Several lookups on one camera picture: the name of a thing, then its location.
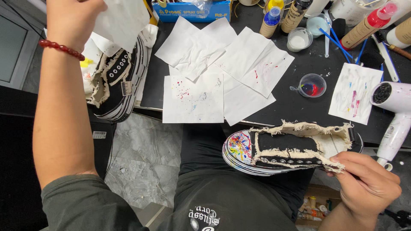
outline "forearm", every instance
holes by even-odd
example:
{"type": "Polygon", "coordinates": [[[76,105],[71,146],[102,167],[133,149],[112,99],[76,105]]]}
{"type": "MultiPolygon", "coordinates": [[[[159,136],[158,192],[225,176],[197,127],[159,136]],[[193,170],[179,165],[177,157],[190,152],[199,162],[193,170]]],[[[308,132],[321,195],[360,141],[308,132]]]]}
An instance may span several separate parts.
{"type": "Polygon", "coordinates": [[[33,155],[42,188],[62,176],[96,174],[79,60],[51,48],[43,52],[33,155]]]}
{"type": "Polygon", "coordinates": [[[341,202],[337,207],[328,215],[321,226],[319,231],[372,231],[375,228],[377,222],[377,215],[356,216],[341,202]]]}

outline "hand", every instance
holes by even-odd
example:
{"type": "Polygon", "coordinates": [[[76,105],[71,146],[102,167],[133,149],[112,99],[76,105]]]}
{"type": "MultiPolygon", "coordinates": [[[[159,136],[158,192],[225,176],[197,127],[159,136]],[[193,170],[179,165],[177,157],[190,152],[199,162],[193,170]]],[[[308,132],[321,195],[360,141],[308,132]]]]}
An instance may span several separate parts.
{"type": "Polygon", "coordinates": [[[103,0],[47,0],[47,39],[79,53],[93,31],[103,0]]]}
{"type": "Polygon", "coordinates": [[[358,220],[375,222],[378,214],[401,195],[399,177],[368,155],[340,152],[330,160],[345,165],[345,171],[327,172],[327,175],[337,177],[341,183],[341,199],[358,220]]]}

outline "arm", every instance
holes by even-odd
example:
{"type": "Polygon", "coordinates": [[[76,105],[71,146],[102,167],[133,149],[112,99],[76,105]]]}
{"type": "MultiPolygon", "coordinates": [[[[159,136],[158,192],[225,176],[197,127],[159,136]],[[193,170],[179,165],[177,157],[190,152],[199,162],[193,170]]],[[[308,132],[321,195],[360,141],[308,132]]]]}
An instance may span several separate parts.
{"type": "Polygon", "coordinates": [[[399,177],[371,157],[355,152],[340,152],[330,160],[345,165],[343,173],[327,173],[341,183],[342,202],[324,219],[319,231],[374,230],[378,214],[401,195],[399,177]]]}
{"type": "MultiPolygon", "coordinates": [[[[103,0],[47,0],[48,40],[82,52],[105,9],[103,0]]],[[[42,189],[62,176],[97,175],[80,62],[52,48],[43,52],[33,155],[42,189]]]]}

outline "red beaded bracelet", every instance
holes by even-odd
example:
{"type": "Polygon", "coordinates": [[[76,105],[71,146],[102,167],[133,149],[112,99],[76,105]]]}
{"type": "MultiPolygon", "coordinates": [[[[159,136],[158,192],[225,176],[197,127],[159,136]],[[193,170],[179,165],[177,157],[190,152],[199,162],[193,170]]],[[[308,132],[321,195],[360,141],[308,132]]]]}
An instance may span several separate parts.
{"type": "Polygon", "coordinates": [[[70,48],[68,48],[68,47],[66,47],[66,46],[64,46],[64,45],[59,45],[59,44],[56,43],[56,42],[51,42],[51,41],[49,41],[49,40],[42,39],[42,40],[39,41],[39,45],[40,45],[42,48],[50,47],[50,48],[57,49],[57,50],[59,50],[59,51],[66,52],[67,54],[72,55],[72,56],[78,58],[80,61],[84,61],[84,60],[85,60],[84,55],[82,55],[82,54],[80,54],[79,52],[77,52],[77,51],[75,51],[75,50],[72,50],[72,49],[70,49],[70,48]]]}

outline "cardboard box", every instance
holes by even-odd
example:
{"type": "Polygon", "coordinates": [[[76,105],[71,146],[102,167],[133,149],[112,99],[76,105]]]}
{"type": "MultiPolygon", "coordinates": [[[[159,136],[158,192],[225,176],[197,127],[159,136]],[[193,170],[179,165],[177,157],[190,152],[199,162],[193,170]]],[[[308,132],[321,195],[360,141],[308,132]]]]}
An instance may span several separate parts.
{"type": "Polygon", "coordinates": [[[152,6],[160,20],[165,23],[175,23],[179,16],[182,16],[191,23],[210,23],[222,17],[226,17],[230,21],[231,4],[231,1],[213,2],[210,13],[205,18],[201,18],[202,12],[189,2],[167,3],[165,8],[161,7],[157,2],[153,2],[152,6]]]}
{"type": "MultiPolygon", "coordinates": [[[[334,209],[342,201],[339,191],[324,185],[309,184],[305,196],[315,196],[316,202],[323,205],[326,204],[327,200],[330,200],[332,202],[332,209],[334,209]]],[[[321,221],[296,220],[296,226],[318,228],[320,224],[321,221]]]]}

